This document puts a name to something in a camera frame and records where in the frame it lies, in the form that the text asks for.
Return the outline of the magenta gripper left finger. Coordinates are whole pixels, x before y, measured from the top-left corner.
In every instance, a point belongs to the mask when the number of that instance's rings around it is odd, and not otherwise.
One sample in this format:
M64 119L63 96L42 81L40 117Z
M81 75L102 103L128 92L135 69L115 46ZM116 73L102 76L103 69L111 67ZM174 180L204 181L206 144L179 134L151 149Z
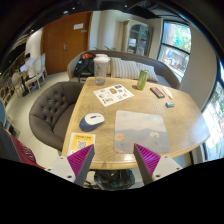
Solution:
M76 185L82 186L84 184L94 154L94 145L89 145L67 157L75 174L74 183Z

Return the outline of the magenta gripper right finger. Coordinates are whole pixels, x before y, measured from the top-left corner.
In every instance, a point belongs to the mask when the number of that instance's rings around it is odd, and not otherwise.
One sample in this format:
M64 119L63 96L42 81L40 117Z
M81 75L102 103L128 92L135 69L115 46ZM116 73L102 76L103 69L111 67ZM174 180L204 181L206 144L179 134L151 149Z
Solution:
M161 156L139 144L134 144L134 156L137 161L143 183L145 185L152 183L152 175Z

